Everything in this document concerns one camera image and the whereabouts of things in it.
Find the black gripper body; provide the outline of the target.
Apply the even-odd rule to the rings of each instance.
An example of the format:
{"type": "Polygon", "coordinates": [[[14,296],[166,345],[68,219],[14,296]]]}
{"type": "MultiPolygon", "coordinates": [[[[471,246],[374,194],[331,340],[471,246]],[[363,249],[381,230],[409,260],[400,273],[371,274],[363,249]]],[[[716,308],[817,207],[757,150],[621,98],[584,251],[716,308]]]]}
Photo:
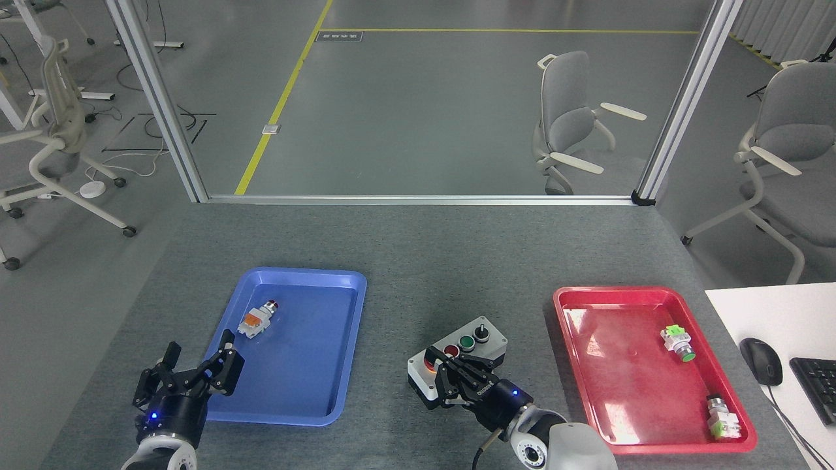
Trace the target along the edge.
{"type": "Polygon", "coordinates": [[[147,404],[140,416],[135,417],[137,443],[151,435],[173,434],[199,447],[206,422],[208,387],[196,382],[188,372],[174,374],[176,390],[159,393],[147,404]]]}
{"type": "Polygon", "coordinates": [[[468,410],[487,430],[504,431],[520,410],[532,402],[534,399],[525,390],[502,379],[478,390],[477,398],[468,404],[468,410]]]}

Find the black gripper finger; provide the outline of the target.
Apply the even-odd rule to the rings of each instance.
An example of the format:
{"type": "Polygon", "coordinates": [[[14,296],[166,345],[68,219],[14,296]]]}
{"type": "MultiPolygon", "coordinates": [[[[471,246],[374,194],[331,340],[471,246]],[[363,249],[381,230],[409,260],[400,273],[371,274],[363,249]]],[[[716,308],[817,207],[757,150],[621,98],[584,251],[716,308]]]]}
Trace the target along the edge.
{"type": "Polygon", "coordinates": [[[232,396],[245,360],[234,345],[235,334],[224,330],[217,351],[197,368],[196,382],[205,383],[209,393],[232,396]]]}
{"type": "Polygon", "coordinates": [[[437,398],[431,401],[431,409],[437,407],[474,407],[481,396],[481,372],[476,369],[437,369],[434,375],[437,398]]]}
{"type": "Polygon", "coordinates": [[[174,369],[179,360],[180,351],[182,351],[180,345],[171,341],[158,363],[140,373],[133,405],[149,404],[159,393],[176,390],[174,369]]]}
{"type": "Polygon", "coordinates": [[[471,354],[452,357],[439,348],[427,348],[426,359],[434,366],[437,390],[489,390],[499,381],[492,372],[500,366],[500,357],[487,359],[471,354]]]}

